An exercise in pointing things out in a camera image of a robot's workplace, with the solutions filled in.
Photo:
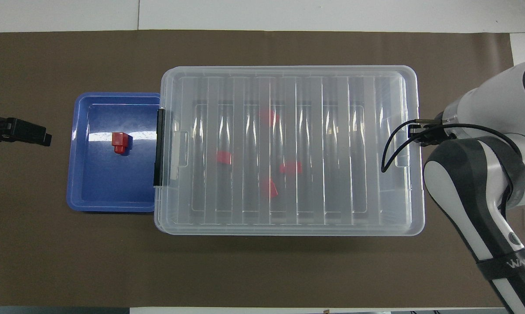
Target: brown surface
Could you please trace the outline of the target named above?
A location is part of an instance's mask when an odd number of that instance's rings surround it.
[[[151,215],[85,214],[65,203],[81,93],[157,92],[177,65],[279,64],[409,65],[425,118],[512,57],[508,34],[0,34],[0,116],[53,134],[51,147],[0,143],[0,305],[501,306],[429,197],[416,237],[170,236]]]

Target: cable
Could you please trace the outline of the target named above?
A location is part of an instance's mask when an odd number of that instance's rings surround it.
[[[408,145],[410,145],[410,143],[412,143],[413,141],[419,139],[420,137],[422,137],[425,134],[432,133],[433,131],[440,130],[440,129],[451,129],[453,127],[462,127],[464,129],[476,129],[476,130],[484,131],[484,132],[487,132],[487,133],[491,133],[492,135],[495,135],[496,137],[499,137],[503,141],[507,142],[508,145],[512,148],[512,150],[515,151],[517,153],[517,155],[519,155],[522,158],[522,154],[520,153],[520,150],[518,149],[518,146],[510,138],[508,138],[506,135],[504,135],[503,133],[501,133],[499,131],[496,131],[494,129],[490,129],[489,127],[481,126],[481,125],[468,124],[468,123],[453,123],[453,124],[437,125],[437,126],[434,126],[434,127],[430,127],[427,130],[425,130],[425,131],[422,131],[420,133],[417,133],[416,135],[413,135],[407,141],[402,143],[402,145],[400,145],[398,147],[398,149],[396,149],[394,151],[394,153],[392,153],[392,155],[389,158],[389,160],[385,163],[386,151],[388,151],[388,148],[390,146],[390,142],[392,141],[392,138],[394,138],[394,135],[398,131],[400,131],[400,129],[402,129],[402,127],[405,127],[406,125],[412,123],[411,121],[415,121],[415,120],[410,120],[410,121],[406,121],[405,123],[402,123],[400,126],[398,126],[390,134],[390,137],[389,137],[388,141],[386,142],[385,149],[382,152],[382,160],[381,160],[381,172],[382,173],[387,171],[387,169],[393,163],[393,161],[396,158],[396,156],[398,156],[398,154],[400,154],[400,152],[403,149],[405,149]]]

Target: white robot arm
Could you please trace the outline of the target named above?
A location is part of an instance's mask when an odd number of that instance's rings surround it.
[[[424,166],[432,199],[507,310],[525,313],[525,247],[504,218],[525,204],[525,62],[415,123],[429,124],[410,126],[404,145],[440,143]]]

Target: plastic container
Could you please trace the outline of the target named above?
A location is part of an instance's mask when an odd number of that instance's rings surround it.
[[[157,93],[85,93],[75,102],[67,204],[76,211],[151,212]],[[116,154],[112,133],[129,135]]]
[[[424,227],[419,147],[380,173],[392,129],[418,117],[407,66],[180,66],[163,76],[160,108],[155,222],[164,232],[402,236]]]

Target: velcro strap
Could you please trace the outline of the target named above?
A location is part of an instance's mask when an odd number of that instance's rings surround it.
[[[481,260],[476,265],[486,280],[498,280],[525,273],[525,248],[497,258]]]

